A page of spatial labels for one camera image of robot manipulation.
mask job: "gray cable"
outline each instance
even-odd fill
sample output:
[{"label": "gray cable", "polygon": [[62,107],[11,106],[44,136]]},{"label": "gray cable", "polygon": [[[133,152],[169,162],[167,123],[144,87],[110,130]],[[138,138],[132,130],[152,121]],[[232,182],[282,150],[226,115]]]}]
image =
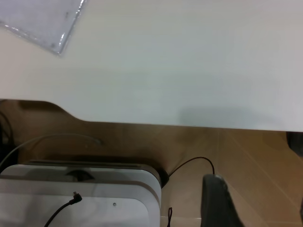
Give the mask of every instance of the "gray cable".
[{"label": "gray cable", "polygon": [[45,138],[50,138],[50,137],[57,137],[57,136],[82,136],[82,137],[85,137],[85,138],[88,138],[88,139],[91,139],[91,140],[94,140],[96,143],[98,143],[99,145],[102,145],[102,141],[97,139],[97,138],[94,138],[92,136],[86,136],[86,135],[82,135],[82,134],[76,134],[76,133],[55,133],[55,134],[47,134],[47,135],[44,135],[44,136],[38,136],[38,137],[35,137],[31,140],[28,140],[24,143],[21,143],[19,146],[17,146],[15,149],[13,149],[11,152],[9,152],[5,158],[2,160],[2,162],[0,162],[0,167],[3,165],[3,163],[5,162],[6,159],[8,159],[8,157],[14,153],[16,150],[18,150],[19,148],[25,146],[26,144],[28,143],[31,143],[31,142],[34,142],[36,140],[41,140],[41,139],[45,139]]}]

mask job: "clear plastic sleeve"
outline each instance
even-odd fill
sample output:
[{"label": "clear plastic sleeve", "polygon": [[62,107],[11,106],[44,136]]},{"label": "clear plastic sleeve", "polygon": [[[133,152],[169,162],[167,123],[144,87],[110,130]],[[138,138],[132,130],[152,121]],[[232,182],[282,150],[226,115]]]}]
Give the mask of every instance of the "clear plastic sleeve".
[{"label": "clear plastic sleeve", "polygon": [[61,54],[86,0],[0,0],[0,26]]}]

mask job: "black object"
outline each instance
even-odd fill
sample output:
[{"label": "black object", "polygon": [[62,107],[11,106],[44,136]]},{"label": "black object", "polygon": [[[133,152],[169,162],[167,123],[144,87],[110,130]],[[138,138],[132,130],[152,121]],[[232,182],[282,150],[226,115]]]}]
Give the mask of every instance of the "black object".
[{"label": "black object", "polygon": [[172,207],[169,208],[169,222],[167,224],[167,227],[170,227],[171,216],[172,216]]},{"label": "black object", "polygon": [[66,204],[64,204],[63,206],[61,206],[61,207],[60,207],[60,208],[51,216],[51,218],[47,221],[47,223],[45,224],[44,227],[48,227],[49,224],[52,222],[52,220],[56,217],[57,214],[59,214],[59,212],[60,212],[61,210],[63,210],[64,208],[66,208],[66,207],[69,206],[69,205],[73,205],[73,204],[75,204],[75,203],[77,203],[77,202],[80,202],[81,200],[82,200],[82,197],[81,197],[78,193],[74,192],[74,198],[73,198],[72,200],[70,200],[69,202],[67,202]]},{"label": "black object", "polygon": [[303,132],[286,132],[288,146],[298,156],[303,157]]},{"label": "black object", "polygon": [[[2,161],[5,156],[10,152],[12,151],[16,146],[14,145],[14,139],[13,139],[13,132],[11,130],[11,126],[10,126],[10,123],[8,122],[7,120],[7,123],[9,125],[9,128],[10,128],[10,136],[8,138],[8,143],[7,144],[4,144],[3,143],[3,137],[2,137],[2,134],[3,134],[3,128],[2,128],[2,125],[0,124],[0,161]],[[15,165],[18,163],[18,151],[16,151],[15,153],[13,153],[12,155],[10,155],[6,161],[3,163],[2,166],[0,166],[0,173],[6,169],[7,167],[11,166],[11,165]]]},{"label": "black object", "polygon": [[301,215],[301,220],[302,220],[302,223],[303,223],[303,199],[302,199],[302,202],[301,202],[300,215]]},{"label": "black object", "polygon": [[205,175],[202,190],[201,227],[244,227],[223,178]]}]

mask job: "floor tile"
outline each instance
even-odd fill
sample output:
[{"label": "floor tile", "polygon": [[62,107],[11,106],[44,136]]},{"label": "floor tile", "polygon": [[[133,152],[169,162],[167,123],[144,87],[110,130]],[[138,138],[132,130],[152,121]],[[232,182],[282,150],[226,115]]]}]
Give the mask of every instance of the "floor tile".
[{"label": "floor tile", "polygon": [[295,205],[226,132],[219,139],[218,172],[265,221],[301,221]]},{"label": "floor tile", "polygon": [[299,209],[303,198],[303,162],[282,138],[285,133],[253,130],[227,132]]}]

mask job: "black cable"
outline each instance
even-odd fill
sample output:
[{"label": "black cable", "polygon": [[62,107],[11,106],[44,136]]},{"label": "black cable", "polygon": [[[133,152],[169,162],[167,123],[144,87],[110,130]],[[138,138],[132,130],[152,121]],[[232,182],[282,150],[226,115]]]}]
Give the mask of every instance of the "black cable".
[{"label": "black cable", "polygon": [[[211,160],[209,160],[209,159],[206,158],[206,157],[194,157],[194,158],[192,158],[192,159],[186,161],[185,163],[179,165],[174,171],[172,171],[172,172],[169,174],[169,177],[171,177],[178,169],[180,169],[180,168],[181,168],[182,166],[184,166],[186,163],[188,163],[188,162],[190,162],[190,161],[192,161],[192,160],[195,160],[195,159],[199,159],[199,158],[207,160],[207,161],[212,165],[213,175],[214,175],[214,166],[213,166],[213,163],[212,163]],[[171,216],[172,216],[172,207],[169,208],[169,216],[168,216],[169,222],[168,222],[168,224],[167,224],[167,227],[170,227]]]},{"label": "black cable", "polygon": [[181,168],[182,166],[184,166],[186,163],[188,163],[188,162],[190,162],[190,161],[192,161],[192,160],[198,159],[198,158],[205,159],[205,160],[207,160],[207,161],[212,165],[212,168],[213,168],[213,175],[214,175],[214,166],[213,166],[213,163],[212,163],[211,160],[209,160],[209,159],[206,158],[206,157],[195,157],[195,158],[192,158],[192,159],[186,161],[185,163],[179,165],[174,171],[172,171],[172,172],[169,174],[169,177],[172,176],[178,169],[180,169],[180,168]]},{"label": "black cable", "polygon": [[51,216],[51,218],[47,221],[47,223],[45,224],[45,226],[44,227],[47,227],[47,226],[49,226],[49,224],[52,222],[52,220],[56,217],[56,215],[57,214],[59,214],[59,212],[61,211],[61,210],[63,210],[64,208],[66,208],[67,206],[69,206],[70,205],[70,202],[67,202],[66,204],[64,204],[63,206],[61,206],[52,216]]},{"label": "black cable", "polygon": [[81,197],[78,193],[74,192],[74,198],[73,198],[73,200],[70,200],[69,202],[67,202],[66,204],[64,204],[63,206],[61,206],[61,207],[60,207],[60,208],[51,216],[51,218],[47,221],[47,223],[45,224],[44,227],[48,227],[49,224],[52,222],[52,220],[56,217],[57,214],[59,214],[59,212],[60,212],[61,210],[63,210],[64,208],[68,207],[69,205],[73,205],[73,204],[75,204],[75,203],[77,203],[77,202],[80,202],[81,200],[82,200],[82,197]]},{"label": "black cable", "polygon": [[0,112],[0,116],[3,117],[3,119],[6,121],[8,127],[9,127],[10,134],[8,136],[8,139],[9,139],[8,144],[14,144],[14,134],[13,134],[13,129],[11,127],[11,124],[9,123],[9,120],[4,113]]},{"label": "black cable", "polygon": [[169,208],[169,222],[167,224],[167,227],[170,227],[171,216],[172,216],[172,207]]}]

